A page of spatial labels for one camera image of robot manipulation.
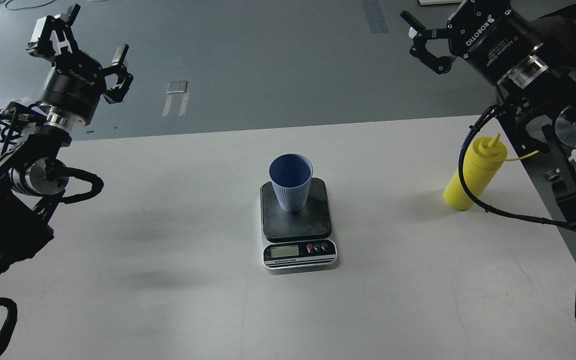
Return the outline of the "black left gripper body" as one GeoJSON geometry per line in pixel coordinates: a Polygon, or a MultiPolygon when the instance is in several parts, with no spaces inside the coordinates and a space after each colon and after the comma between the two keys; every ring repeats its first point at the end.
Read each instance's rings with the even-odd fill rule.
{"type": "Polygon", "coordinates": [[[57,55],[39,92],[39,108],[44,112],[66,111],[88,126],[106,91],[102,70],[101,64],[86,52],[57,55]]]}

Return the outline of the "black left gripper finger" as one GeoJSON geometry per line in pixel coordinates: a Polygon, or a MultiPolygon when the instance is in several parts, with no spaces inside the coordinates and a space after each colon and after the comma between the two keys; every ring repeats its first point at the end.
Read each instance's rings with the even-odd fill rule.
{"type": "Polygon", "coordinates": [[[27,44],[27,54],[52,65],[61,55],[78,54],[81,50],[74,39],[72,27],[81,8],[79,4],[74,4],[66,13],[39,18],[27,44]]]}
{"type": "Polygon", "coordinates": [[[128,72],[126,64],[126,56],[129,49],[130,46],[128,44],[121,44],[115,51],[110,66],[102,69],[104,77],[116,76],[115,84],[103,93],[103,98],[110,105],[123,102],[134,80],[133,75],[128,72]]]}

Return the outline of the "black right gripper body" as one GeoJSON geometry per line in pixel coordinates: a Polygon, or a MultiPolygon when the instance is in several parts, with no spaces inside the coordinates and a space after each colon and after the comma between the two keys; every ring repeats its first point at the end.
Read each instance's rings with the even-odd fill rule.
{"type": "Polygon", "coordinates": [[[530,85],[551,71],[548,47],[509,0],[464,0],[446,21],[451,55],[492,85],[530,85]]]}

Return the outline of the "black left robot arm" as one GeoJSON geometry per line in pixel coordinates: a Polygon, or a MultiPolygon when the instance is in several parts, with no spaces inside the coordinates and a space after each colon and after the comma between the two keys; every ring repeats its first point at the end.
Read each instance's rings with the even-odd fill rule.
{"type": "MultiPolygon", "coordinates": [[[[121,103],[134,77],[125,63],[127,44],[107,67],[78,46],[73,25],[80,9],[74,4],[37,20],[27,52],[50,63],[46,81],[36,102],[0,109],[0,275],[54,239],[50,219],[59,205],[93,199],[105,186],[98,175],[66,166],[58,153],[71,145],[74,126],[91,123],[101,100],[121,103]]],[[[6,310],[1,357],[19,311],[7,297],[0,297],[0,307],[6,310]]]]}

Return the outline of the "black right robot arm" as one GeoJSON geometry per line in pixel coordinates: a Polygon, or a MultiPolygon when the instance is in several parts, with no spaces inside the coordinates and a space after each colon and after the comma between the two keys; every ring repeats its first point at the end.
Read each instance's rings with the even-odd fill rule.
{"type": "MultiPolygon", "coordinates": [[[[477,205],[491,214],[576,232],[576,167],[569,161],[576,151],[576,80],[570,76],[576,48],[562,35],[538,30],[509,0],[464,0],[444,28],[427,28],[405,10],[400,17],[410,27],[412,57],[438,75],[463,59],[500,96],[470,127],[443,193],[445,202],[460,211],[477,205]],[[556,166],[551,189],[564,221],[508,212],[480,199],[508,161],[500,134],[477,137],[492,119],[498,119],[510,141],[525,147],[525,157],[551,153],[556,166]]],[[[576,42],[576,3],[544,18],[572,25],[569,38],[576,42]]]]}

